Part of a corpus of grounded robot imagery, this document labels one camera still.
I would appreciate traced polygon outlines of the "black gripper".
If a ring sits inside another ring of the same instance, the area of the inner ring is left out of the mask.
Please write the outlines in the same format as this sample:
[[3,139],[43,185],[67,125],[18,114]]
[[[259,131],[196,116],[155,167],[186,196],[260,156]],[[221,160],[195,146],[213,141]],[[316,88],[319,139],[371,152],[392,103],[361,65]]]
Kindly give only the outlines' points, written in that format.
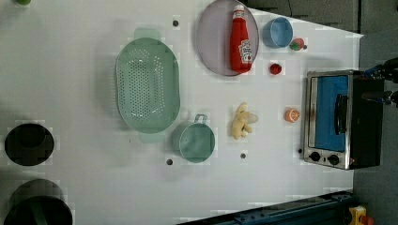
[[[367,79],[375,81],[390,81],[398,83],[398,58],[392,58],[387,60],[382,65],[377,65],[367,69],[363,76]],[[377,92],[366,92],[363,94],[363,98],[369,101],[374,101],[381,104],[391,105],[394,103],[398,105],[398,93],[396,91],[377,91]]]

